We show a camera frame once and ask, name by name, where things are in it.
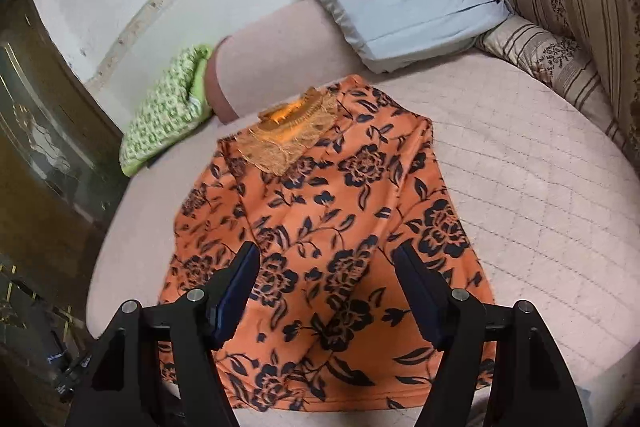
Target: beige striped cushion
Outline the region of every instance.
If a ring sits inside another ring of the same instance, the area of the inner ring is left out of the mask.
[[[476,46],[526,71],[553,89],[622,147],[625,137],[594,61],[578,43],[512,15],[480,36]]]
[[[509,0],[524,18],[574,38],[594,60],[613,114],[628,143],[626,156],[640,167],[640,0]]]

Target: green pillow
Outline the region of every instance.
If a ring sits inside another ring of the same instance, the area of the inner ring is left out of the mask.
[[[149,91],[120,144],[120,167],[127,176],[210,117],[204,74],[212,53],[206,44],[182,51]]]

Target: striped pillow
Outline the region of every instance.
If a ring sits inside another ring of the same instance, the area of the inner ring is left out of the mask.
[[[503,58],[553,89],[622,148],[625,137],[613,116],[595,63],[576,41],[512,15],[481,35],[476,47]]]
[[[640,169],[640,0],[508,1],[525,19],[575,39],[593,57],[628,137],[623,151]]]

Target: metal bolt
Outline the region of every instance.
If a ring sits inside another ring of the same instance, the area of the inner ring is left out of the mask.
[[[189,293],[187,293],[187,298],[191,302],[198,302],[203,297],[204,297],[204,291],[202,291],[200,288],[194,288],[193,290],[190,290]]]
[[[533,304],[531,304],[529,301],[518,302],[518,309],[523,313],[530,313],[535,310]]]
[[[451,296],[456,301],[466,301],[469,298],[469,292],[462,288],[454,288],[451,291]]]
[[[122,305],[122,311],[125,313],[133,313],[138,308],[138,303],[135,301],[127,301]]]

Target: orange floral shirt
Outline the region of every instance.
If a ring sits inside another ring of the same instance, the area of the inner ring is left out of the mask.
[[[494,302],[433,154],[431,121],[358,76],[328,89],[334,126],[283,176],[247,163],[234,137],[220,140],[175,219],[163,303],[205,283],[244,241],[260,248],[236,335],[214,353],[234,407],[422,405],[441,354],[420,336],[396,279],[390,254],[407,239],[450,286]],[[494,356],[486,344],[479,387]],[[170,344],[161,367],[175,382]]]

